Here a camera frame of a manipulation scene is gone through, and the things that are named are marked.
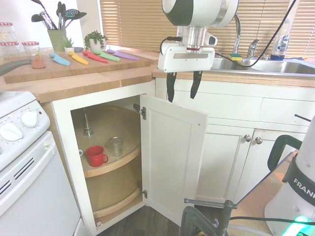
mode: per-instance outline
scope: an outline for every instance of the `wooden blinds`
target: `wooden blinds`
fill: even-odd
[[[161,0],[100,0],[104,34],[108,44],[158,51],[160,42],[176,36],[177,27],[164,15]],[[289,5],[289,0],[240,0],[238,14],[242,32],[239,53],[247,55],[249,45],[260,39],[257,52],[261,52],[276,31]],[[218,38],[217,49],[233,51],[235,22],[222,28],[209,28]]]
[[[315,57],[315,1],[300,0],[290,32],[287,56]]]

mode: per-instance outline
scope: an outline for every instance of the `stove knob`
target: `stove knob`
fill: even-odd
[[[25,112],[21,120],[26,127],[35,128],[38,125],[37,112]]]
[[[12,123],[0,127],[1,136],[8,141],[16,141],[23,138],[22,132]]]

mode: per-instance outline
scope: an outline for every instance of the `kitchen sink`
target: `kitchen sink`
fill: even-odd
[[[215,58],[212,65],[212,70],[247,70],[245,67],[241,67],[230,60],[225,58]]]
[[[252,65],[256,59],[243,59],[238,61],[242,65]],[[235,73],[235,74],[257,74],[257,75],[277,75],[289,77],[308,77],[315,79],[315,65],[303,61],[288,59],[284,61],[259,60],[252,67],[241,67],[225,58],[215,58],[210,71],[216,73]]]
[[[251,65],[256,60],[243,60],[245,65]],[[315,66],[301,64],[298,61],[274,61],[274,60],[259,60],[252,69],[264,71],[264,72],[275,72],[275,73],[294,73],[294,74],[315,74]]]

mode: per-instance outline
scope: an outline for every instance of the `wooden countertop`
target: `wooden countertop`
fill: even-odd
[[[152,76],[154,78],[166,78],[166,73],[159,69],[154,69]],[[179,72],[177,79],[192,80],[192,72]],[[290,78],[281,76],[264,76],[264,75],[245,75],[245,74],[231,74],[231,73],[217,73],[209,72],[202,73],[204,81],[218,81],[218,82],[232,82],[258,85],[279,85],[279,86],[298,86],[315,88],[315,79]]]
[[[0,90],[30,91],[40,103],[50,102],[149,82],[152,80],[153,68],[156,65],[14,84],[6,84],[1,76]]]
[[[30,91],[39,102],[43,103],[108,89],[145,83],[151,81],[152,77],[166,78],[166,73],[157,69],[158,53],[128,48],[122,48],[121,51],[126,53],[127,50],[130,54],[150,60],[152,65],[133,69],[123,69],[14,84],[6,84],[4,78],[1,76],[0,90]],[[177,79],[192,80],[192,75],[192,72],[180,72],[177,73]],[[203,73],[202,80],[315,88],[315,80],[312,79],[288,77],[281,77],[280,79],[277,76],[236,75],[211,72]]]

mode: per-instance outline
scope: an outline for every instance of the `white stove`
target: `white stove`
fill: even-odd
[[[0,92],[0,235],[88,236],[49,125],[30,92]]]
[[[30,92],[0,91],[0,171],[49,127],[50,121]]]

